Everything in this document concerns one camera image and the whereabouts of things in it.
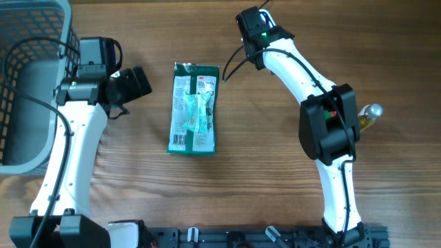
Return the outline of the green glove package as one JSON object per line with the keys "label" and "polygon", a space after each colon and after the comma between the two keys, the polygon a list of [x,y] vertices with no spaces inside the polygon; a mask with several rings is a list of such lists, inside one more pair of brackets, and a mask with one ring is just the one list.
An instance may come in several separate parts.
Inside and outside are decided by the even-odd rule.
{"label": "green glove package", "polygon": [[216,153],[214,114],[219,67],[176,63],[167,152],[191,156]]}

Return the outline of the yellow oil bottle grey cap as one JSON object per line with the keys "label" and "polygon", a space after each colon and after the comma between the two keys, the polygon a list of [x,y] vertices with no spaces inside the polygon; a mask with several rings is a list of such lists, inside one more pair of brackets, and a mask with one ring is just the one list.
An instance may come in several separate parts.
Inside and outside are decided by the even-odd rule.
{"label": "yellow oil bottle grey cap", "polygon": [[382,113],[383,108],[380,104],[374,103],[364,106],[358,115],[360,132],[373,125],[382,116]]}

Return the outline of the green lid jar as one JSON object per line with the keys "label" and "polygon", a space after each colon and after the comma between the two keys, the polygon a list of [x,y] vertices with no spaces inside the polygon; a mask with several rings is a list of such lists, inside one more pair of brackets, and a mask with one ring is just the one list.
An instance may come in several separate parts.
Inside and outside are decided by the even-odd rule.
{"label": "green lid jar", "polygon": [[330,114],[330,112],[325,111],[325,119],[331,118],[332,115]]}

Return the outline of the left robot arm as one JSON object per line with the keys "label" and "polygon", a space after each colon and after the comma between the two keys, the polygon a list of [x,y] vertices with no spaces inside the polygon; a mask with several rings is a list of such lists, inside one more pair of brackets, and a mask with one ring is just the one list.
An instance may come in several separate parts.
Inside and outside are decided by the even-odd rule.
{"label": "left robot arm", "polygon": [[141,67],[122,69],[118,41],[80,40],[80,63],[55,89],[55,106],[18,90],[15,94],[54,112],[59,120],[43,185],[28,216],[14,217],[10,239],[16,247],[143,247],[150,235],[142,220],[101,226],[90,219],[90,181],[99,140],[110,110],[128,114],[126,103],[151,93]]}

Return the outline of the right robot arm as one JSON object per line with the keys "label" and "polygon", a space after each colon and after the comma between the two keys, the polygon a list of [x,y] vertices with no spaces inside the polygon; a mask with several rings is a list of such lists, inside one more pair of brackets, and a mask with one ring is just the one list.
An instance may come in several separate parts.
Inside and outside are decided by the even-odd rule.
{"label": "right robot arm", "polygon": [[256,6],[236,16],[245,60],[268,69],[300,105],[298,137],[317,165],[325,200],[324,244],[350,247],[364,238],[353,189],[355,144],[360,138],[355,92],[322,76],[299,53],[294,35]]}

